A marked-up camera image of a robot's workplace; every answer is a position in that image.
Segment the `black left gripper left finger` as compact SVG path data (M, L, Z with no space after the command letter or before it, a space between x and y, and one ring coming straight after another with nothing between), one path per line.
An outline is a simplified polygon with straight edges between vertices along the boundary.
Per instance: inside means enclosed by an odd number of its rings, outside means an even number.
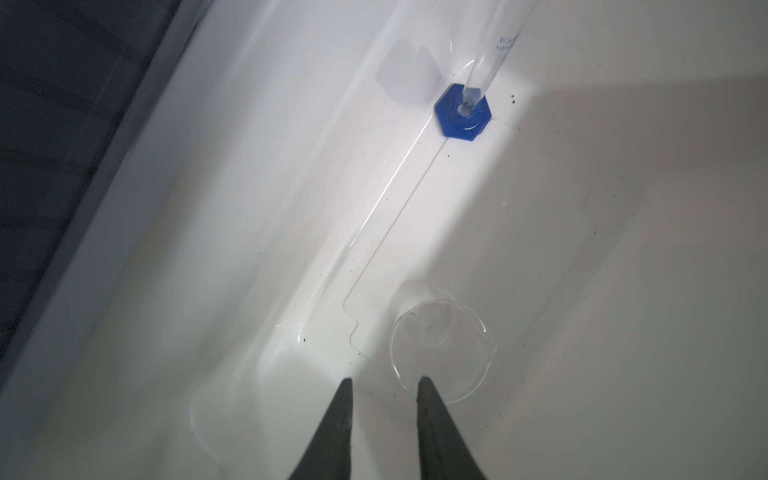
M349 480L352 424L353 382L345 378L289 479Z

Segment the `blue bottle cap piece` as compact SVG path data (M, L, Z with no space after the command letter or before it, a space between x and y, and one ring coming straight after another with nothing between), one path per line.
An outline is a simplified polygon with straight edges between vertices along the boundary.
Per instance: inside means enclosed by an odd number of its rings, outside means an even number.
M447 138L475 140L492 118L486 94L538 1L497 1L464 84L453 83L434 105Z

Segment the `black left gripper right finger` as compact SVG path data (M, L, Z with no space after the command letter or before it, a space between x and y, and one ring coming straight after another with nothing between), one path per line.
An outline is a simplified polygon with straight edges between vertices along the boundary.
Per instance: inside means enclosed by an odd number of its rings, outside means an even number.
M485 479L433 381L418 383L417 430L422 479Z

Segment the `clear glass flask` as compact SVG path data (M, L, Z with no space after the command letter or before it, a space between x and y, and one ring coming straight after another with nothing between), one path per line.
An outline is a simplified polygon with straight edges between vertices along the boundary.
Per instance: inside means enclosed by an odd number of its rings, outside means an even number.
M388 356L400 385L412 395L424 377L446 404L473 395L491 367L498 344L480 317L433 283L397 284Z

